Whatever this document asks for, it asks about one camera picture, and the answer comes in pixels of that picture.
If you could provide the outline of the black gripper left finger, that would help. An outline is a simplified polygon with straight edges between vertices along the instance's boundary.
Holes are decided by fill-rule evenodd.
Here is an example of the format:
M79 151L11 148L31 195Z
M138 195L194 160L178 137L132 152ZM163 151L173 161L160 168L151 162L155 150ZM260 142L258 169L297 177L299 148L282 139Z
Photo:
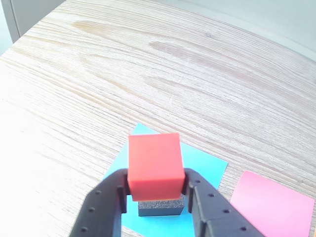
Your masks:
M127 169L110 174L87 194L70 236L121 236L121 215L127 212L128 195Z

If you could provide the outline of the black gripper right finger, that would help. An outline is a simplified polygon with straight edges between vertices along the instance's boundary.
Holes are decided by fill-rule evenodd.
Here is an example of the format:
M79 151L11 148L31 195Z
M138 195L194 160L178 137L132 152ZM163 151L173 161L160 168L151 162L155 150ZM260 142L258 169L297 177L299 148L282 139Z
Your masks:
M186 196L188 212L193 216L197 237L262 237L198 172L186 168L182 194Z

